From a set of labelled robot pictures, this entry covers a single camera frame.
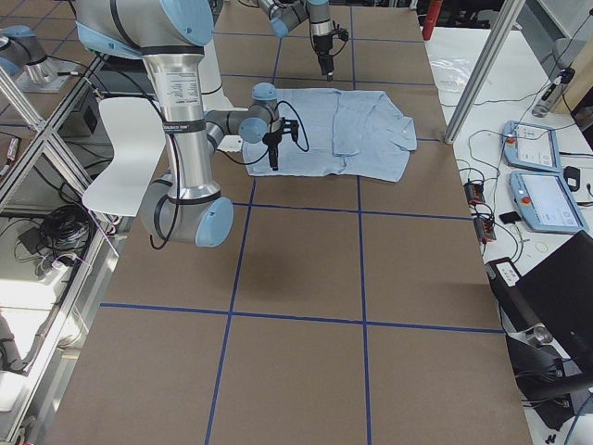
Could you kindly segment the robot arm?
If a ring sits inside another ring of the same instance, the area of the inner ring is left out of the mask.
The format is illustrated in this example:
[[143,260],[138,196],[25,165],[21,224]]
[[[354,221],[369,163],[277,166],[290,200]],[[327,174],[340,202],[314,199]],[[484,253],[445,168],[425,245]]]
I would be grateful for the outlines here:
[[274,86],[256,84],[246,110],[204,110],[199,66],[214,31],[207,1],[79,1],[76,10],[81,43],[142,60],[159,103],[170,176],[148,186],[140,207],[151,240],[219,246],[233,203],[214,181],[211,159],[227,135],[256,144],[280,130]]
[[322,76],[328,82],[334,79],[334,39],[342,38],[347,30],[338,26],[332,19],[330,2],[325,0],[306,1],[240,1],[240,4],[264,11],[269,19],[273,33],[285,38],[293,29],[307,22],[309,40],[320,65]]

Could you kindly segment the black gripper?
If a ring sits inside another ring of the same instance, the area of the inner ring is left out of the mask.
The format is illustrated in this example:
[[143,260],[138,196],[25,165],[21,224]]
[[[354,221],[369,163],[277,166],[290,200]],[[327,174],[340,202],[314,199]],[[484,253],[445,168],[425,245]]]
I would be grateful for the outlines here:
[[332,56],[334,47],[333,35],[331,33],[325,35],[313,35],[312,45],[313,50],[317,55],[322,76],[324,76],[328,82],[331,82],[334,79],[334,57]]
[[277,172],[279,170],[278,165],[278,145],[282,141],[284,130],[284,118],[279,118],[271,124],[268,132],[266,132],[262,138],[262,142],[268,148],[268,159],[270,168]]

